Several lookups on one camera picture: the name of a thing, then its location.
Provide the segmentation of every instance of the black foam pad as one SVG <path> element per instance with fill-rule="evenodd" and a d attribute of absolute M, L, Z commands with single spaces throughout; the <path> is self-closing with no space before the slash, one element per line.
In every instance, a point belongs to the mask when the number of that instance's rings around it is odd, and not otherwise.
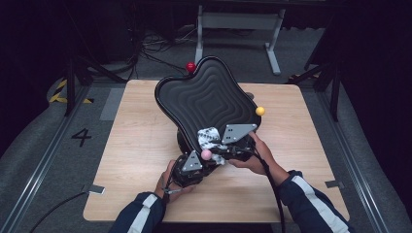
<path fill-rule="evenodd" d="M 227 124 L 260 125 L 257 105 L 218 58 L 201 59 L 192 75 L 167 77 L 156 86 L 158 106 L 173 120 L 191 150 L 201 153 L 197 131 L 215 127 L 221 137 Z"/>

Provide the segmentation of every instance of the number 4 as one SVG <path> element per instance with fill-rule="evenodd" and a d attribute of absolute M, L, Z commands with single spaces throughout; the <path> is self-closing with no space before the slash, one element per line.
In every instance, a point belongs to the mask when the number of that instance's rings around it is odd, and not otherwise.
<path fill-rule="evenodd" d="M 82 147 L 83 144 L 85 143 L 85 140 L 91 138 L 91 136 L 87 136 L 87 133 L 88 133 L 88 129 L 84 128 L 79 133 L 73 135 L 72 139 L 82 139 L 82 141 L 80 142 L 80 147 Z"/>

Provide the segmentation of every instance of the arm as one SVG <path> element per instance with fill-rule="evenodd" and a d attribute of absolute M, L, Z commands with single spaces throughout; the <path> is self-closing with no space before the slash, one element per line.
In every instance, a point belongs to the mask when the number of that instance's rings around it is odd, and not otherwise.
<path fill-rule="evenodd" d="M 150 233 L 163 220 L 167 203 L 163 201 L 163 183 L 165 183 L 172 171 L 175 161 L 170 161 L 165 172 L 157 182 L 154 192 L 139 193 L 134 201 L 128 204 L 118 215 L 110 233 L 136 232 Z M 180 189 L 175 183 L 170 184 L 170 189 Z M 188 186 L 180 192 L 170 194 L 169 203 L 178 199 L 181 195 L 189 193 L 194 186 Z"/>
<path fill-rule="evenodd" d="M 250 136 L 256 142 L 260 158 L 269 166 L 270 176 L 276 185 L 275 188 L 279 190 L 283 204 L 288 207 L 294 222 L 302 232 L 355 232 L 336 211 L 326 195 L 303 180 L 300 172 L 286 172 L 275 161 L 266 143 L 254 132 L 251 132 Z M 256 157 L 251 157 L 246 162 L 230 160 L 229 163 L 238 168 L 249 168 L 257 174 L 266 175 Z"/>
<path fill-rule="evenodd" d="M 139 193 L 119 214 L 110 233 L 142 232 L 150 233 L 163 220 L 166 207 L 161 198 L 153 192 Z"/>
<path fill-rule="evenodd" d="M 355 232 L 327 196 L 303 180 L 301 172 L 290 171 L 278 188 L 283 204 L 302 232 Z"/>

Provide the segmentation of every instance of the sleeve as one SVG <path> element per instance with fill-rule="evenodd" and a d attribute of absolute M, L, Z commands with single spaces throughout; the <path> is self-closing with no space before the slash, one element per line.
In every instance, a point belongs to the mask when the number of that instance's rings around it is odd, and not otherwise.
<path fill-rule="evenodd" d="M 163 220 L 166 208 L 153 192 L 139 193 L 120 213 L 110 233 L 150 233 Z"/>
<path fill-rule="evenodd" d="M 301 172 L 290 174 L 279 185 L 279 195 L 301 232 L 356 232 L 324 193 L 303 180 Z"/>

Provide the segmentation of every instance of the person's left hand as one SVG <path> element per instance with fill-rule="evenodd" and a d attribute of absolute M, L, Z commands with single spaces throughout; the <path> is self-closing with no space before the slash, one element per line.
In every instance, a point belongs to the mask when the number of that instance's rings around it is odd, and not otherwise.
<path fill-rule="evenodd" d="M 170 177 L 170 174 L 172 173 L 172 168 L 173 165 L 175 164 L 175 160 L 170 160 L 169 164 L 167 165 L 167 169 L 166 171 L 164 171 L 161 176 L 160 179 L 157 182 L 157 186 L 155 187 L 154 193 L 157 194 L 160 198 L 163 198 L 164 196 L 164 191 L 162 189 L 163 184 L 167 183 L 167 180 Z M 180 186 L 178 186 L 175 183 L 171 183 L 169 185 L 170 190 L 177 190 L 177 189 L 181 189 Z M 176 192 L 176 193 L 172 193 L 169 195 L 169 203 L 176 201 L 181 195 L 189 193 L 191 191 L 193 191 L 193 189 L 195 188 L 195 185 L 191 185 L 191 186 L 187 186 L 185 188 L 183 188 L 181 191 Z"/>

